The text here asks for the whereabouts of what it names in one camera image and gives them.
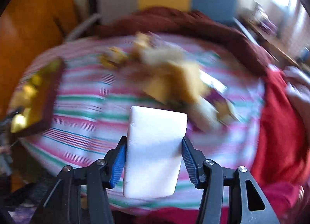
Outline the white foam block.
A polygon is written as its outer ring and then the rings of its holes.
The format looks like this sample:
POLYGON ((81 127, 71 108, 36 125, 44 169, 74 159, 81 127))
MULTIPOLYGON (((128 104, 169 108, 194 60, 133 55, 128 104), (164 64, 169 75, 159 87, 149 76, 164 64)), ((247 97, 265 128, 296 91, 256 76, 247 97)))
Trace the white foam block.
POLYGON ((150 199, 174 194, 187 122, 184 113, 131 107, 123 178, 126 198, 150 199))

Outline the tan sponge block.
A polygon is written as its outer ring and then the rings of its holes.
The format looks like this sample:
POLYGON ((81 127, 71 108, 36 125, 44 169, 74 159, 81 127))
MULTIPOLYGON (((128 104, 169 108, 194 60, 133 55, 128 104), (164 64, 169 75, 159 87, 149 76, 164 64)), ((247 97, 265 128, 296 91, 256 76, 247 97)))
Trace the tan sponge block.
POLYGON ((194 104, 206 93, 200 79, 200 68, 195 61, 168 61, 151 68, 152 77, 143 91, 162 104, 194 104))

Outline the red cloth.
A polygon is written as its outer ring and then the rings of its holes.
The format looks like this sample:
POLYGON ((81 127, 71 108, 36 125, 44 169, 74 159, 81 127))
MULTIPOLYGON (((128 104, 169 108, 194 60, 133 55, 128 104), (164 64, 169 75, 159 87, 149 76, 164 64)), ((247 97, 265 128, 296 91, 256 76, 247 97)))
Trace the red cloth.
POLYGON ((270 70, 251 173, 280 223, 309 223, 309 77, 270 70))

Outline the striped bed cover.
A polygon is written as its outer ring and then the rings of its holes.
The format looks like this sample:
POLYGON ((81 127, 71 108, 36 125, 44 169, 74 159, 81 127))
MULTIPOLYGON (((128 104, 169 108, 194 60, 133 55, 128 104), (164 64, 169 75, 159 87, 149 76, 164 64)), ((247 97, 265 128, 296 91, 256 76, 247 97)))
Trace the striped bed cover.
MULTIPOLYGON (((264 83, 251 75, 224 48, 208 41, 174 34, 161 38, 186 50, 200 68, 222 82, 225 97, 235 106, 238 120, 204 133, 188 125, 187 135, 205 157, 224 167, 251 167, 256 155, 264 83)), ((132 36, 85 38, 64 43, 39 55, 24 73, 27 78, 56 57, 66 62, 50 129, 21 140, 28 153, 51 174, 65 165, 88 166, 103 158, 127 134, 134 105, 162 108, 146 96, 136 77, 138 66, 105 69, 99 57, 110 46, 129 51, 132 36)))

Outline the gold tin tray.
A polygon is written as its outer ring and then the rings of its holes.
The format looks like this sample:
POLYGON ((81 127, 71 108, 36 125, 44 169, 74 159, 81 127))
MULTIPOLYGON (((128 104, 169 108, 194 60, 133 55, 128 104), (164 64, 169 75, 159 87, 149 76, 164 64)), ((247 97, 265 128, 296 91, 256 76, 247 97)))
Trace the gold tin tray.
POLYGON ((12 137, 26 137, 48 129, 52 123, 54 102, 65 61, 57 57, 34 72, 12 100, 12 137))

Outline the dark red jacket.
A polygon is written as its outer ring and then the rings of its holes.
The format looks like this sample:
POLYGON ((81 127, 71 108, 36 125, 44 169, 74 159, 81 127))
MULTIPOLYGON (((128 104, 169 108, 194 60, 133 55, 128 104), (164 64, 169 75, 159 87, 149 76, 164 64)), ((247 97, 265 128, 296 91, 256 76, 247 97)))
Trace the dark red jacket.
POLYGON ((200 11, 183 12, 168 7, 150 7, 116 20, 97 25, 94 34, 101 38, 128 36, 136 32, 162 32, 203 39, 224 47, 252 74, 265 76, 273 62, 270 54, 243 33, 214 22, 200 11))

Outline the orange wooden wardrobe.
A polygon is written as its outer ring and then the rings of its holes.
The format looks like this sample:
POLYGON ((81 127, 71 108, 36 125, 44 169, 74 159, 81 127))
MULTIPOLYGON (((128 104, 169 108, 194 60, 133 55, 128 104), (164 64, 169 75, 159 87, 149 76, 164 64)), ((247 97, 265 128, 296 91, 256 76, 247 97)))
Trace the orange wooden wardrobe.
POLYGON ((1 116, 26 68, 79 22, 73 0, 11 0, 1 15, 1 116))

